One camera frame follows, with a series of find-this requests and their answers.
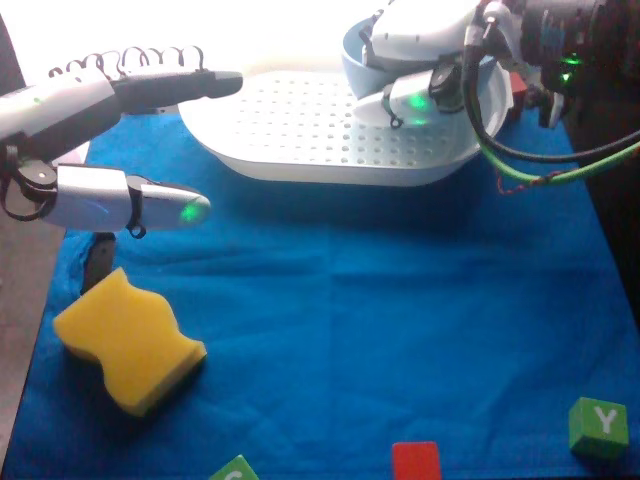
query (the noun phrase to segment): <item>blue cloth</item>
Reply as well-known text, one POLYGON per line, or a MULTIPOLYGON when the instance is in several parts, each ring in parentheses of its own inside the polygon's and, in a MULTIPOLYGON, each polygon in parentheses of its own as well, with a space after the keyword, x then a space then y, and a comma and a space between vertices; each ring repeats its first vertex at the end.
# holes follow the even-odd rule
MULTIPOLYGON (((501 138, 570 151, 528 113, 501 138)), ((122 413, 52 329, 91 241, 70 232, 8 478, 205 479, 241 453, 261 480, 389 480, 392 443, 425 440, 448 479, 601 473, 568 450, 580 396, 626 404, 637 441, 638 334, 583 184, 501 196, 482 158, 411 189, 262 182, 166 116, 123 120, 90 162, 212 200, 116 255, 209 356, 150 418, 122 413)), ((607 472, 640 473, 631 450, 607 472)))

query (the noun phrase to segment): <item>sponge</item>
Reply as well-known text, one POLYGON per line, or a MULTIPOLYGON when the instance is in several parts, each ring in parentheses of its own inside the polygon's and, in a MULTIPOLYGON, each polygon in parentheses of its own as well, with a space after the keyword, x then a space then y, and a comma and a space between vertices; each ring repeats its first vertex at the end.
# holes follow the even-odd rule
POLYGON ((206 355, 180 333, 169 302, 112 272, 58 315, 53 326, 75 355, 102 365, 107 391, 120 407, 144 416, 206 355))

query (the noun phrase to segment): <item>white tray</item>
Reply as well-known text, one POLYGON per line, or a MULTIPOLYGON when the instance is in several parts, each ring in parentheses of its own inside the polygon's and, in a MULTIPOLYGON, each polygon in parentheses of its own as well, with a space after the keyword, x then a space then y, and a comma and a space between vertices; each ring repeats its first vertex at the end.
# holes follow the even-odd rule
MULTIPOLYGON (((276 71, 236 95, 180 105, 194 137, 233 170, 262 180, 415 186, 450 175, 479 151, 464 112, 437 127, 368 127, 336 72, 276 71)), ((480 98, 495 135, 513 106, 509 74, 496 66, 480 98)))

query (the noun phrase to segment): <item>gray floor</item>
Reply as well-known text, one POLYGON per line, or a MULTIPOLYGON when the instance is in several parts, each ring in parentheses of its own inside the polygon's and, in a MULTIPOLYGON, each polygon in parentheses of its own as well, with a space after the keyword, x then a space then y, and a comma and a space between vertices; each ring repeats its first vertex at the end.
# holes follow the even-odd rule
POLYGON ((64 230, 0 212, 0 467, 64 230))

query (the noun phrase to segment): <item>green letter block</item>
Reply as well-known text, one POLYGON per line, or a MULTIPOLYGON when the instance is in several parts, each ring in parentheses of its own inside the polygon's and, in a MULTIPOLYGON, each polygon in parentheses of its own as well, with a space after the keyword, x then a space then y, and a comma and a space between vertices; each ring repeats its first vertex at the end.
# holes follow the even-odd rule
POLYGON ((569 411, 569 448, 578 455, 615 459, 629 446, 624 405, 581 397, 569 411))
POLYGON ((227 463, 209 480, 259 480, 242 455, 227 463))

